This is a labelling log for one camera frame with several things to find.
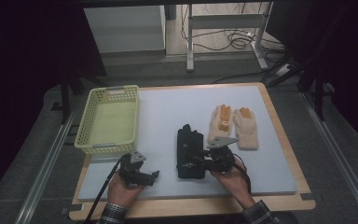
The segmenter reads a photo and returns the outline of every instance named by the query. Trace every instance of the plastic basket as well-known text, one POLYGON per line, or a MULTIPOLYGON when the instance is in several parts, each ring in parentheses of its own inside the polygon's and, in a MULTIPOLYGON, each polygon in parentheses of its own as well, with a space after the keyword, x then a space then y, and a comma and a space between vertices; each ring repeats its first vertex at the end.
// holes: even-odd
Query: plastic basket
POLYGON ((75 147, 86 154, 127 153, 135 150, 138 107, 137 86, 91 90, 75 147))

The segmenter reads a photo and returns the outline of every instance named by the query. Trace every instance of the wrist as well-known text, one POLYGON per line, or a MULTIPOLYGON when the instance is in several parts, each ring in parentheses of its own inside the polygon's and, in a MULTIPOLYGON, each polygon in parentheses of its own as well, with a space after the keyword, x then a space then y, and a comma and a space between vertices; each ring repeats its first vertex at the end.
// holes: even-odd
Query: wrist
POLYGON ((234 198, 245 210, 255 205, 255 200, 250 194, 242 194, 241 196, 234 196, 234 198))
POLYGON ((128 209, 131 206, 130 200, 128 200, 125 196, 108 198, 107 202, 116 204, 126 209, 128 209))

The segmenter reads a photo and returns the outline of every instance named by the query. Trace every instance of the dark background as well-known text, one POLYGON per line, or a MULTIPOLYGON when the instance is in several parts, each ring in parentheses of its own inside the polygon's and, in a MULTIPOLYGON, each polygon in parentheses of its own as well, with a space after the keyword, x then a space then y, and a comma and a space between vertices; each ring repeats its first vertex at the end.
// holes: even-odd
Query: dark background
POLYGON ((0 178, 33 127, 45 92, 79 70, 105 76, 82 8, 0 2, 0 178))
MULTIPOLYGON (((275 2, 266 32, 283 42, 297 63, 303 63, 320 43, 343 2, 275 2)), ((322 71, 324 81, 335 89, 332 102, 358 132, 358 1, 346 2, 348 10, 328 41, 322 59, 309 71, 322 71)))

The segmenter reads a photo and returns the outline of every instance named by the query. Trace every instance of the black glove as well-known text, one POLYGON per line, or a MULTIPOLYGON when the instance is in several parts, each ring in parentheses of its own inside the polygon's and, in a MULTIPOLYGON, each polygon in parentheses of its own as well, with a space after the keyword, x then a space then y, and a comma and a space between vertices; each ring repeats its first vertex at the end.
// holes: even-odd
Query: black glove
POLYGON ((190 125, 178 130, 177 163, 178 177, 183 179, 202 179, 205 169, 201 166, 203 158, 203 134, 191 132, 190 125))

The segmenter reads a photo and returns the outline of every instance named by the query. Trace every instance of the plaid sleeve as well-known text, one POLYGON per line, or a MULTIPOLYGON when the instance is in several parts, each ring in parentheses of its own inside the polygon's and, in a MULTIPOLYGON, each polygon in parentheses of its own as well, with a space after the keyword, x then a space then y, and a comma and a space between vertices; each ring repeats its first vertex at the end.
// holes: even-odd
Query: plaid sleeve
POLYGON ((279 224, 279 219, 274 217, 263 201, 256 203, 249 209, 242 211, 248 223, 252 224, 279 224))
POLYGON ((97 224, 122 224, 126 216, 127 209, 123 206, 107 203, 106 207, 103 210, 101 219, 97 224))

